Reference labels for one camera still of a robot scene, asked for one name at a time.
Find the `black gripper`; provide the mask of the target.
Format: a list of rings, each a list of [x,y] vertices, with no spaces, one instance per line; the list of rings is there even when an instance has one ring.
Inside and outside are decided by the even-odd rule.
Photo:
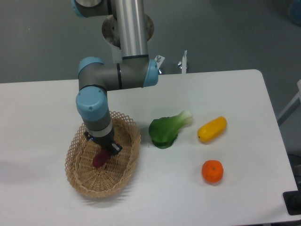
[[[115,143],[114,141],[114,131],[110,131],[104,137],[94,137],[88,131],[84,132],[86,140],[91,140],[94,143],[100,145],[102,148],[109,150],[112,156],[119,154],[123,147],[120,144]]]

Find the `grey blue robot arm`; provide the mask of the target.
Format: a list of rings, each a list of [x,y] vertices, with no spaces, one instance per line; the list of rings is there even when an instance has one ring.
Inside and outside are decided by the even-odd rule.
[[[122,146],[114,140],[107,92],[144,88],[158,82],[158,66],[149,58],[147,29],[141,0],[73,0],[78,16],[112,15],[117,20],[122,61],[104,65],[97,57],[86,57],[79,63],[79,93],[76,107],[87,128],[86,139],[99,144],[106,155],[117,155]]]

